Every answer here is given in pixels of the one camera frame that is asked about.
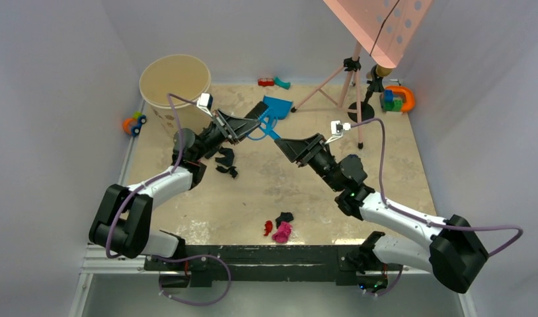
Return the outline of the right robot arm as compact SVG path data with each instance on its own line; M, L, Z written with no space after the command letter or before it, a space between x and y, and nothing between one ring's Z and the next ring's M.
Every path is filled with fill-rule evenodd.
M343 214L401 235L395 238L375 231L347 255L348 263L361 272L386 264L403 265L432 273L449 290L466 293L489 259L465 218L431 216L388 200L365 184L367 173L358 155L337 161L321 134L277 139L275 144L290 162L309 166L338 193L334 200Z

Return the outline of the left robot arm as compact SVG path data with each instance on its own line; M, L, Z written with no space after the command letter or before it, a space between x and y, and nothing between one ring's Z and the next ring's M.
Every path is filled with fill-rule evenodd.
M260 120L251 114L239 118L216 110L201 133L178 130L173 161L165 171L137 184L112 184L106 189L89 230L89 241L106 248L109 258L155 256L168 269L180 269L186 261L185 241L167 231L152 230L153 210L202 181L206 166L201 159L206 154L224 142L240 143L259 125Z

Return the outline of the pink paper scrap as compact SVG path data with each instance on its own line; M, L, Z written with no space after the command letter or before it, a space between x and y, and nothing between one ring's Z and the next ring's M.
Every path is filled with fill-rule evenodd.
M277 231L272 235L272 240L279 244L285 244L292 233L292 225L289 222L281 222Z

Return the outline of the blue dustpan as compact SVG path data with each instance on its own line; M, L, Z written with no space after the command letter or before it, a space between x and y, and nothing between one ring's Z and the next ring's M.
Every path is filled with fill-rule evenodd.
M277 123L286 119L290 113L293 102L272 96L264 96L263 99L247 114L247 118L258 119L263 132L260 137L252 137L250 134L247 138L252 141L260 141L265 137L277 140L280 136L274 131Z

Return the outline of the red paper scrap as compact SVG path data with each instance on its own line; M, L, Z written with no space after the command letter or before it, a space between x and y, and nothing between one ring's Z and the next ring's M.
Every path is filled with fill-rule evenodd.
M269 236L269 234L273 231L273 222L272 221L266 221L264 224L264 236Z

